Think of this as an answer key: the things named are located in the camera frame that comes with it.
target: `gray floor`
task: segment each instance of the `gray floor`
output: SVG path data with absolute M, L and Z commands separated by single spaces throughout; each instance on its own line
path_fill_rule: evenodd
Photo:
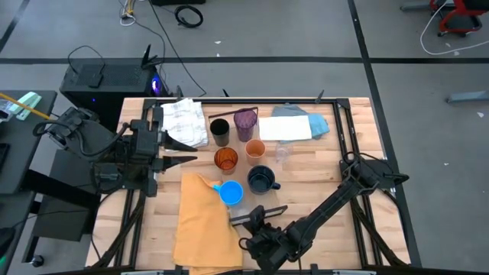
M 0 2 L 0 34 L 21 0 Z M 430 57 L 419 45 L 428 21 L 426 12 L 403 13 L 400 0 L 355 0 L 371 57 Z M 104 57 L 139 57 L 147 44 L 163 51 L 158 37 L 136 25 L 118 22 L 117 0 L 31 1 L 0 58 L 65 58 L 75 47 L 88 44 Z M 199 6 L 205 16 L 194 30 L 176 25 L 172 14 L 157 9 L 182 57 L 360 57 L 348 3 L 343 0 L 208 0 Z M 138 22 L 160 32 L 148 3 L 136 4 Z M 465 39 L 436 36 L 429 28 L 425 44 L 444 51 L 489 38 L 489 28 Z M 447 57 L 489 57 L 489 45 Z M 167 57 L 174 57 L 168 47 Z M 82 50 L 74 57 L 94 57 Z M 221 96 L 371 96 L 360 63 L 201 63 L 187 64 L 209 93 Z M 198 95 L 179 64 L 165 65 L 168 84 Z M 450 106 L 451 92 L 487 89 L 489 64 L 406 65 L 374 64 L 374 75 L 400 169 L 411 176 L 405 184 L 413 227 L 424 267 L 489 271 L 485 234 L 489 206 L 485 170 L 489 145 L 489 105 Z M 58 90 L 66 65 L 0 65 L 3 89 Z M 70 103 L 58 96 L 54 112 Z M 486 114 L 480 118 L 478 112 Z M 56 147 L 42 140 L 32 168 L 49 173 Z M 24 231 L 10 274 L 35 274 L 79 269 L 89 246 L 42 240 L 37 253 L 44 267 L 20 264 Z

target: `black desk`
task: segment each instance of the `black desk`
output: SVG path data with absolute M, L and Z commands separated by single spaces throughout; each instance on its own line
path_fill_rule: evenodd
M 19 99 L 30 91 L 2 91 L 14 99 Z M 43 98 L 36 109 L 50 114 L 57 94 L 54 91 L 35 91 Z M 34 114 L 30 114 L 25 121 L 13 117 L 6 124 L 0 124 L 0 142 L 10 144 L 10 150 L 0 172 L 0 227 L 11 227 L 15 223 L 27 218 L 35 192 L 21 191 L 24 176 L 31 165 L 40 137 L 32 135 L 33 127 L 43 121 Z M 24 223 L 17 225 L 14 240 L 7 251 L 6 262 L 0 266 L 0 274 L 6 274 L 10 266 L 15 248 L 21 237 Z

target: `orange towel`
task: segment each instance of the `orange towel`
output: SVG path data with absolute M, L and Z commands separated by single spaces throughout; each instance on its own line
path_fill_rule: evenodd
M 241 269 L 239 235 L 229 223 L 227 207 L 210 181 L 197 173 L 182 175 L 180 211 L 173 262 L 190 267 L 192 275 Z

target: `wooden table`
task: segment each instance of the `wooden table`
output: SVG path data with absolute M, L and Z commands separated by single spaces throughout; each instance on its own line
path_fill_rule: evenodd
M 370 99 L 350 98 L 349 100 L 360 150 L 375 157 L 383 157 L 384 152 Z M 141 119 L 143 101 L 144 99 L 126 99 L 119 123 L 129 122 L 131 119 Z M 260 117 L 268 117 L 275 105 L 203 104 L 202 108 L 207 117 L 253 106 L 258 106 Z M 277 198 L 280 205 L 288 205 L 288 210 L 281 216 L 268 219 L 275 226 L 285 227 L 291 221 L 308 215 L 332 194 L 342 181 L 338 167 L 338 161 L 342 156 L 332 105 L 308 104 L 300 107 L 310 113 L 323 114 L 331 131 L 323 135 L 318 141 L 294 142 L 293 155 L 289 157 L 288 161 L 284 164 L 273 165 L 272 169 L 276 174 L 277 182 L 282 184 L 281 190 L 276 192 Z M 348 133 L 345 113 L 341 112 L 341 114 L 344 131 Z M 159 175 L 157 197 L 146 200 L 136 263 L 138 270 L 172 270 L 175 267 L 172 262 L 172 249 L 178 222 L 181 174 L 191 171 L 201 173 L 211 180 L 220 179 L 219 170 L 215 168 L 213 163 L 214 152 L 218 147 L 210 135 L 209 123 L 207 128 L 209 146 L 199 148 L 199 152 L 196 153 L 182 154 L 195 154 L 199 159 L 170 168 L 164 175 Z M 349 137 L 348 135 L 345 137 L 348 150 L 351 150 Z M 273 159 L 277 142 L 266 141 L 265 144 L 267 158 Z M 93 238 L 101 253 L 108 248 L 119 232 L 126 192 L 126 190 L 117 191 L 100 207 Z M 409 263 L 410 258 L 396 206 L 380 191 L 371 195 L 371 205 L 378 232 L 396 255 Z M 238 226 L 237 230 L 241 236 L 249 236 L 242 226 Z M 373 264 L 374 257 L 370 238 L 365 230 L 363 233 L 369 263 Z M 126 241 L 123 263 L 128 262 L 130 240 L 131 235 Z M 86 264 L 93 264 L 96 260 L 95 251 L 91 247 Z M 350 207 L 343 207 L 318 230 L 313 247 L 302 256 L 302 263 L 305 269 L 308 269 L 310 264 L 318 264 L 319 269 L 357 269 L 361 267 Z M 297 268 L 297 263 L 290 262 L 286 262 L 282 266 L 282 269 L 288 270 Z M 258 269 L 257 264 L 247 252 L 244 252 L 244 269 Z

